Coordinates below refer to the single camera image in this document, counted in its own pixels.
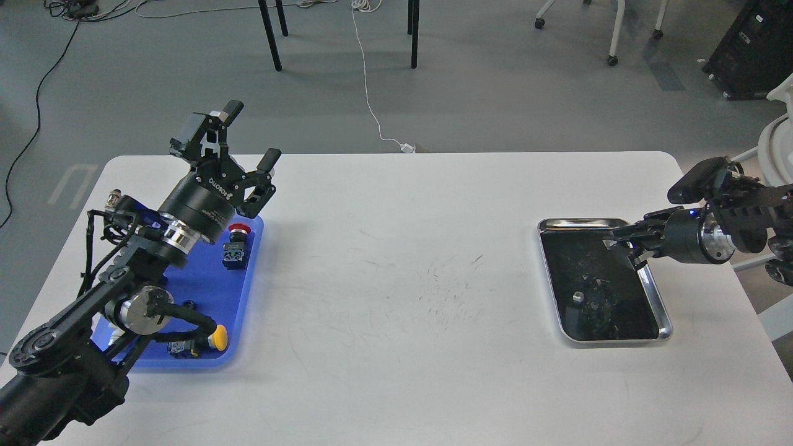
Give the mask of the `black Robotiq gripper image left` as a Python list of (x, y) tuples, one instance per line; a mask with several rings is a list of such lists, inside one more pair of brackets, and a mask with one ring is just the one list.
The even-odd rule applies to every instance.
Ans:
[(276, 192), (272, 176), (280, 149), (268, 149), (254, 172), (244, 172), (230, 157), (227, 128), (243, 108), (243, 102), (230, 100), (221, 111), (194, 112), (170, 139), (170, 155), (192, 170), (167, 195), (159, 214), (181, 221), (208, 243), (220, 238), (233, 217), (254, 219)]

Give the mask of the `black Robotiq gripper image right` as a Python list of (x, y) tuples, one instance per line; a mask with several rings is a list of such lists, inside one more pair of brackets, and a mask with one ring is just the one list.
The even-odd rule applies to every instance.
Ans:
[(687, 265), (705, 265), (706, 254), (701, 232), (706, 214), (702, 209), (668, 208), (644, 215), (647, 223), (635, 223), (609, 229), (603, 236), (608, 249), (617, 246), (629, 248), (629, 265), (635, 271), (645, 268), (649, 259), (657, 254), (657, 225), (660, 221), (662, 241), (660, 255)]

